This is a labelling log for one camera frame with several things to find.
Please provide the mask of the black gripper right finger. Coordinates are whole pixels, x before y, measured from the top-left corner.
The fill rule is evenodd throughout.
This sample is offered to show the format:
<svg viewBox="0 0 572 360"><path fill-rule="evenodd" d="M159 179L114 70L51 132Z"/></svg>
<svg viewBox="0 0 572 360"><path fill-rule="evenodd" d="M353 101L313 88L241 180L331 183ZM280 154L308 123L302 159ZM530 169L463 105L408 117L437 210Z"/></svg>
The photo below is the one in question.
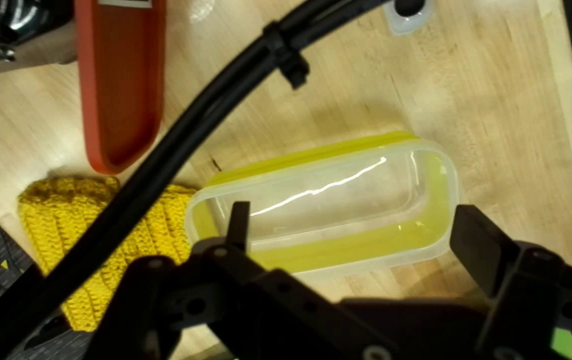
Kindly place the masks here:
<svg viewBox="0 0 572 360"><path fill-rule="evenodd" d="M454 213L450 251L490 299L499 293L508 269L519 255L519 246L472 205L459 205Z"/></svg>

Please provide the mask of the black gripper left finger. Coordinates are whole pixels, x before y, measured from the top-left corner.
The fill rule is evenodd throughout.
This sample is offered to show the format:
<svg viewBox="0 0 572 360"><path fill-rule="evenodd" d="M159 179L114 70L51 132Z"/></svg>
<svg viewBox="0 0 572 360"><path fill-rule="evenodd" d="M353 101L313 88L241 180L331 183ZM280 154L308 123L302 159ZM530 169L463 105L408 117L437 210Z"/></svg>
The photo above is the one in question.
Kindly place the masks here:
<svg viewBox="0 0 572 360"><path fill-rule="evenodd" d="M233 202L225 233L225 244L244 253L247 244L249 205Z"/></svg>

